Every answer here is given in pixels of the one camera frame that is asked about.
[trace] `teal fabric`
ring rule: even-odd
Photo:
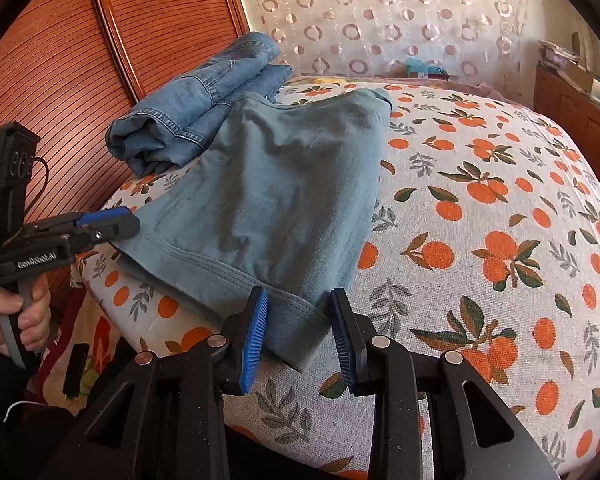
[[[248,92],[199,163],[138,210],[121,265],[214,318],[266,286],[265,345],[304,370],[330,330],[325,294],[349,286],[370,227],[391,108],[382,90],[304,106]]]

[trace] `ribbed wooden panel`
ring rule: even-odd
[[[118,30],[147,92],[231,43],[227,0],[111,0]]]
[[[0,41],[0,124],[17,120],[42,141],[51,168],[28,221],[100,208],[128,178],[104,132],[130,101],[102,37],[91,0],[32,0]],[[36,166],[30,200],[41,189]],[[51,276],[54,304],[68,297],[68,270]]]

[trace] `floral bedsheet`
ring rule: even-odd
[[[591,168],[547,118],[470,94],[317,78],[278,100],[302,105],[360,87],[385,88],[397,111],[348,291],[353,308],[413,351],[460,351],[558,472],[589,461],[600,449],[600,184]],[[187,169],[129,181],[106,207],[142,207]],[[77,269],[136,349],[186,351],[217,329],[126,275],[117,256],[99,246]],[[359,479],[373,408],[346,390],[327,338],[305,374],[264,358],[252,393],[226,398],[225,420],[300,462]]]

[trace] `white cable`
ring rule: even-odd
[[[17,406],[18,404],[35,404],[37,406],[45,406],[45,407],[47,407],[47,404],[43,404],[42,402],[35,402],[34,400],[19,400],[18,402],[14,402],[11,406],[9,406],[7,408],[7,413],[6,413],[6,415],[4,415],[3,422],[7,421],[7,419],[9,418],[9,413],[10,413],[11,409],[14,406]]]

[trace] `wire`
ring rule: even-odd
[[[33,158],[33,161],[34,162],[42,162],[42,165],[45,167],[45,170],[46,170],[45,183],[42,185],[42,189],[40,190],[40,192],[31,201],[31,203],[29,204],[29,206],[27,206],[27,208],[24,210],[25,216],[31,210],[31,208],[35,205],[35,203],[40,199],[40,197],[42,196],[42,194],[45,192],[46,185],[49,183],[49,173],[51,173],[51,171],[49,170],[49,165],[46,163],[46,160],[44,158],[42,158],[41,156],[35,156]]]
[[[9,406],[7,408],[7,413],[6,413],[6,415],[4,415],[4,419],[2,420],[3,422],[7,422],[7,419],[9,418],[9,413],[11,412],[11,409],[14,408],[15,406],[17,406],[18,404],[35,404],[37,406],[45,406],[46,408],[48,408],[48,405],[43,404],[42,402],[35,402],[34,400],[19,400],[17,402],[14,402],[11,406]]]

